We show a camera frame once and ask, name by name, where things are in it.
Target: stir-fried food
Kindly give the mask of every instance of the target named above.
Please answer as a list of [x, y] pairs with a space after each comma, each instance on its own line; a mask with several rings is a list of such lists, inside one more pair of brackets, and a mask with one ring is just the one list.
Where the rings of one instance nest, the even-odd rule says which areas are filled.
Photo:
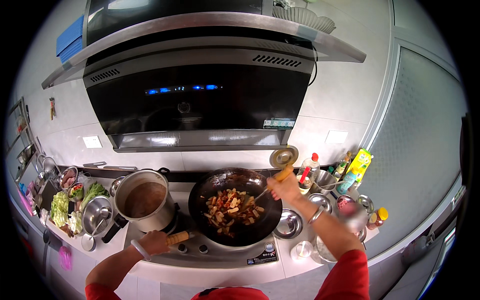
[[[247, 192], [239, 192], [235, 188], [233, 190], [226, 189], [225, 191], [217, 191], [216, 196], [208, 198], [205, 202], [208, 213], [204, 213], [204, 216], [208, 218], [210, 225], [217, 228], [218, 234], [233, 237], [234, 233], [230, 232], [230, 226], [235, 222], [250, 225], [260, 217], [260, 214], [264, 211], [263, 207], [253, 203], [254, 197], [245, 199], [246, 194]], [[240, 212], [244, 201], [251, 204], [247, 203], [247, 208]]]

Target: range hood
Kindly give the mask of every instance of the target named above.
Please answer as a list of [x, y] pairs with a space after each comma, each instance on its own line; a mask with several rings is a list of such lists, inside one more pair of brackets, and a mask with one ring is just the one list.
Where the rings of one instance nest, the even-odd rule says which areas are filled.
[[93, 41], [42, 87], [83, 78], [116, 152], [271, 150], [286, 147], [316, 61], [365, 57], [287, 20], [193, 12]]

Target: broth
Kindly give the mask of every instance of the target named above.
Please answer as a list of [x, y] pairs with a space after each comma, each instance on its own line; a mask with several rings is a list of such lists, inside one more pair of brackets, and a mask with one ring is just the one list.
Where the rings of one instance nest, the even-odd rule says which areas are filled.
[[167, 189], [157, 182], [145, 182], [134, 188], [125, 201], [125, 215], [141, 218], [154, 212], [163, 199]]

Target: electrical outlet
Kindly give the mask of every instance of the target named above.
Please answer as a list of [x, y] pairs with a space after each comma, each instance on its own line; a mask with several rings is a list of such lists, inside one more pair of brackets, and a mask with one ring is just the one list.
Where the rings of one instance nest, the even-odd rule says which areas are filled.
[[100, 143], [100, 139], [98, 135], [95, 136], [84, 136], [84, 143], [87, 148], [101, 148], [102, 144]]
[[347, 139], [348, 131], [330, 130], [325, 143], [327, 144], [343, 144]]

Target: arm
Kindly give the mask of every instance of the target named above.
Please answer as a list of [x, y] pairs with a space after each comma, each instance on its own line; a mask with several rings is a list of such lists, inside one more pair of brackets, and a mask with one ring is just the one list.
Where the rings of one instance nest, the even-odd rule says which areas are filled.
[[[318, 206], [301, 195], [297, 178], [293, 173], [289, 174], [282, 182], [278, 182], [272, 178], [268, 178], [267, 182], [273, 189], [272, 195], [275, 200], [282, 198], [287, 201], [307, 220], [310, 220], [317, 211]], [[341, 224], [336, 217], [329, 213], [321, 213], [312, 226], [316, 234], [318, 234], [337, 260], [350, 250], [364, 251], [358, 238], [353, 233], [350, 233], [345, 225]]]
[[[166, 239], [165, 232], [154, 230], [145, 234], [138, 243], [148, 254], [154, 255], [169, 251]], [[130, 245], [126, 249], [107, 257], [93, 268], [85, 280], [85, 286], [97, 283], [114, 291], [119, 287], [128, 271], [142, 259], [143, 256], [135, 247]]]

